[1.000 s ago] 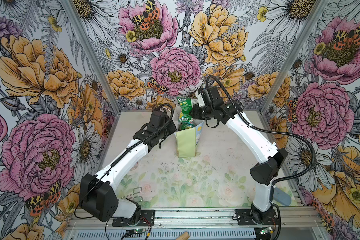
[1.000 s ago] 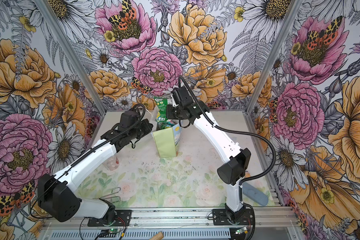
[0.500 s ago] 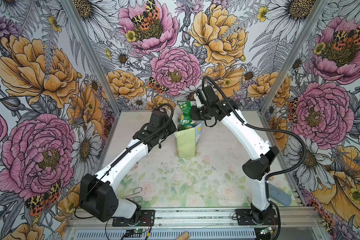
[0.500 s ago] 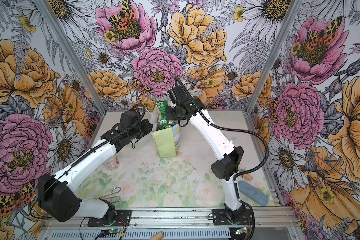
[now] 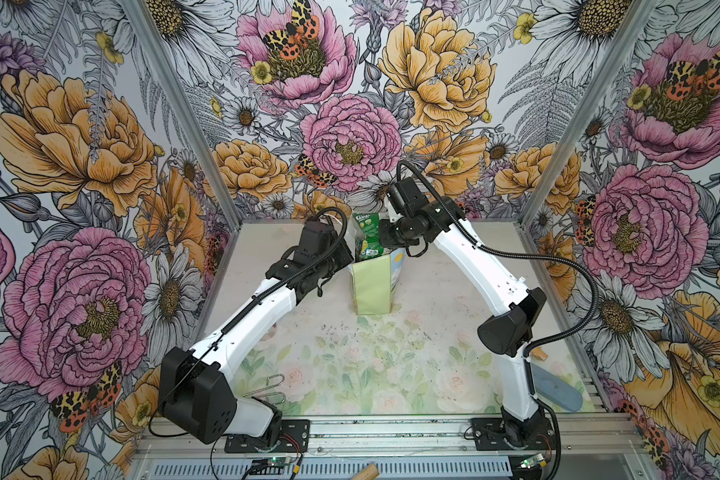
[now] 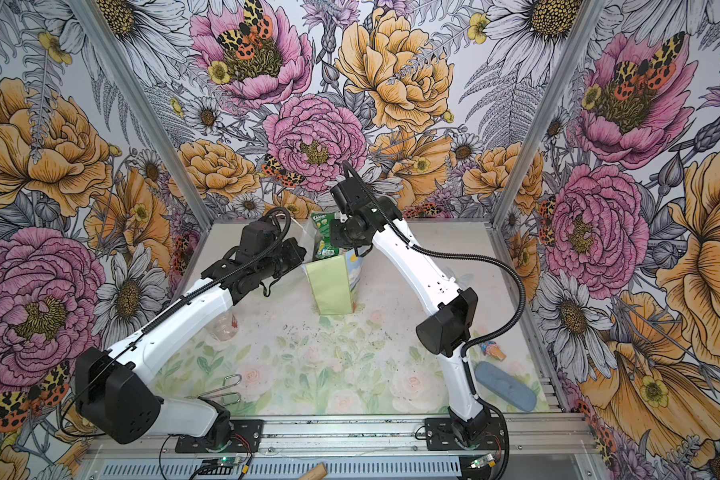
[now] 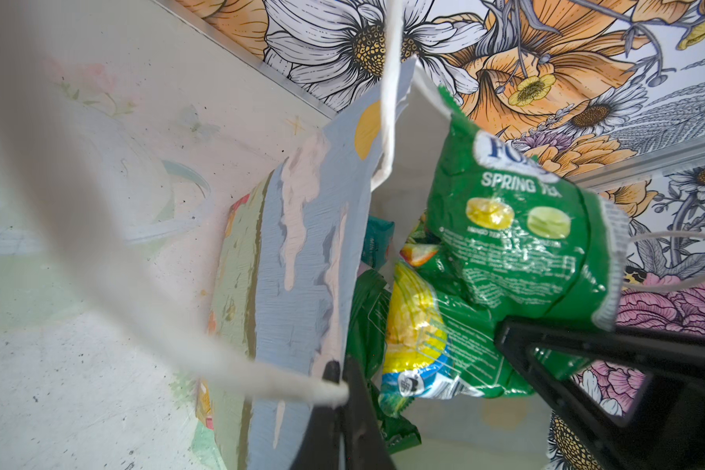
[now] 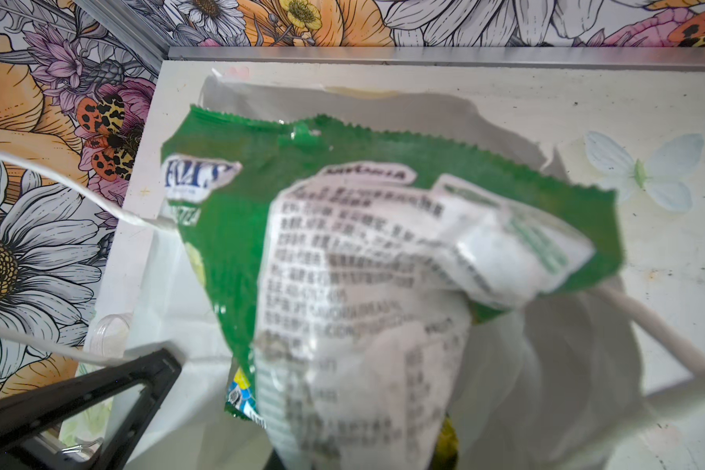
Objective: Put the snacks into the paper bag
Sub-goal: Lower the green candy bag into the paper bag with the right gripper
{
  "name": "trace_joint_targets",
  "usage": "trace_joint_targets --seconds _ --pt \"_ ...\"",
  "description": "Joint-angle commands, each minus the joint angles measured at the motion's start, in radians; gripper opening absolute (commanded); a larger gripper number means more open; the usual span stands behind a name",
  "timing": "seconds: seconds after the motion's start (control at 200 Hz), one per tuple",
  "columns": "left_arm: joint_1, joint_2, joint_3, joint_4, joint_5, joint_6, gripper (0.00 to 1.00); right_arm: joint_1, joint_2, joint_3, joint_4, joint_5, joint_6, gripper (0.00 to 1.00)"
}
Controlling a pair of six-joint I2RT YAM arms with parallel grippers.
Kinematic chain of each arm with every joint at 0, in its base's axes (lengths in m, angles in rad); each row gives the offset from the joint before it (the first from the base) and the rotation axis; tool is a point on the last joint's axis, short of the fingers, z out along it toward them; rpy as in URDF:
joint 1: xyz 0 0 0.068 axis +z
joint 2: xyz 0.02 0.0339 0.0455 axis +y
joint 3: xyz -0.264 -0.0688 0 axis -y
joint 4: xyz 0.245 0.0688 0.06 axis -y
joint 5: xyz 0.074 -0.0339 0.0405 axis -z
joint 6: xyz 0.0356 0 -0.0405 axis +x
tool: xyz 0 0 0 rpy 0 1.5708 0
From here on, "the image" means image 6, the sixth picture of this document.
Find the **green Fox's candy bag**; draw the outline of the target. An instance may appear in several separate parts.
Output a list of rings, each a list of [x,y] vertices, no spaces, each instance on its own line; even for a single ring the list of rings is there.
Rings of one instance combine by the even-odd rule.
[[[331,222],[335,214],[330,212],[313,212],[311,214],[312,225],[315,228],[313,259],[324,260],[337,256],[340,249],[331,241]]]

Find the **white green paper bag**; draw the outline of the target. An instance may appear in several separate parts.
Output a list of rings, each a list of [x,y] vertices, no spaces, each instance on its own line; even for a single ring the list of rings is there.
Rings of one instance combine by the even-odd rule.
[[[305,231],[312,241],[311,257],[304,264],[303,269],[317,311],[323,316],[352,314],[357,305],[363,259],[354,250],[339,248],[340,253],[337,256],[315,261],[313,259],[315,228],[312,225],[311,214],[309,226]]]

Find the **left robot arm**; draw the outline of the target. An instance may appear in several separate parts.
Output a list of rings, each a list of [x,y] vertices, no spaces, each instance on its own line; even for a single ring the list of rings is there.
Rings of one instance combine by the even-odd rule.
[[[72,400],[77,413],[121,445],[166,435],[194,438],[210,450],[224,448],[232,438],[224,406],[205,396],[161,397],[150,386],[200,330],[248,293],[270,289],[301,266],[306,251],[290,236],[291,225],[283,207],[249,223],[238,245],[151,322],[104,350],[91,347],[80,355]]]

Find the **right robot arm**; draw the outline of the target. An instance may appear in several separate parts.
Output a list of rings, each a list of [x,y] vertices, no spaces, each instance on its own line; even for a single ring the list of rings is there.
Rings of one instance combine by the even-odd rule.
[[[466,448],[477,446],[491,414],[487,403],[478,398],[473,369],[462,352],[470,339],[476,293],[461,289],[430,256],[418,251],[420,243],[393,201],[373,197],[357,178],[339,182],[330,193],[345,216],[331,223],[331,240],[356,251],[367,247],[383,253],[420,300],[427,317],[415,332],[440,363],[454,435]]]

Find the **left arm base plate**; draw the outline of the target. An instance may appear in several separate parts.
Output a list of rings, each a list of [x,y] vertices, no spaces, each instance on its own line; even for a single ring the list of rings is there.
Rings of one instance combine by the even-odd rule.
[[[256,453],[263,427],[263,420],[226,420],[203,437],[179,436],[174,451],[177,454]]]

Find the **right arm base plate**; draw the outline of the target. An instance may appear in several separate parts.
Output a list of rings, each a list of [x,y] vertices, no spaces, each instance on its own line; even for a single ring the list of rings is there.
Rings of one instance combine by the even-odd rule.
[[[429,417],[423,422],[423,435],[429,451],[506,451],[506,425],[499,418]]]

